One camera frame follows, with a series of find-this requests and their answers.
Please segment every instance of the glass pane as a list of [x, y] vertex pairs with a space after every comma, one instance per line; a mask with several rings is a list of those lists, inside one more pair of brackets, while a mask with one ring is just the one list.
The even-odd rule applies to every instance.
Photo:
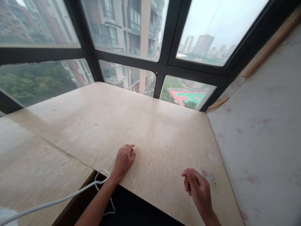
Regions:
[[99, 64], [106, 83], [153, 97], [156, 83], [153, 72], [103, 60]]
[[[168, 0], [82, 0], [82, 4], [95, 49], [158, 62]], [[101, 28], [106, 28], [104, 34], [98, 32]]]
[[192, 0], [176, 58], [224, 66], [268, 0]]
[[93, 82], [86, 59], [0, 67], [0, 89], [25, 107]]
[[166, 75], [160, 100], [200, 110], [216, 86]]
[[63, 0], [1, 0], [0, 31], [0, 47], [81, 47]]
[[2, 111], [0, 111], [0, 118], [2, 118], [4, 116], [5, 116], [5, 114]]

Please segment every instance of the sticker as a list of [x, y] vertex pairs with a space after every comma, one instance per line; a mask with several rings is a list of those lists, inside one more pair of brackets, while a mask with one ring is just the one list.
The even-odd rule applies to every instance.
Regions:
[[212, 182], [212, 186], [217, 188], [217, 183], [215, 181]]
[[216, 173], [203, 167], [201, 168], [200, 172], [202, 177], [205, 178], [210, 184], [211, 187], [210, 189], [214, 191], [219, 191], [219, 186], [218, 186], [219, 181]]

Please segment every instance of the plywood board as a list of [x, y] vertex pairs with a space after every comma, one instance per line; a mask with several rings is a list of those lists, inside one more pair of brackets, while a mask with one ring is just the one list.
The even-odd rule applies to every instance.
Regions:
[[[70, 195], [93, 169], [7, 117], [0, 119], [0, 206], [17, 212]], [[52, 225], [70, 200], [19, 219]]]
[[207, 115], [97, 82], [8, 115], [96, 170], [112, 171], [118, 149], [137, 156], [120, 185], [185, 225], [203, 225], [181, 172], [218, 177], [213, 208], [222, 225], [243, 225]]

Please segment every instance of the wall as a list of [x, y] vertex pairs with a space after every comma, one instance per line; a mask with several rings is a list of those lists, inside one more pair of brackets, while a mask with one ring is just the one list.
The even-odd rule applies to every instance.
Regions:
[[208, 118], [245, 224], [301, 225], [301, 24]]

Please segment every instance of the overcast sky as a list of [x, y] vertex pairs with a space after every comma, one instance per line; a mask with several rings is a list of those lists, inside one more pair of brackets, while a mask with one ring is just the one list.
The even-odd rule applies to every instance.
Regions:
[[215, 37], [211, 47], [237, 45], [268, 0], [193, 0], [185, 23], [181, 44], [186, 37], [209, 34]]

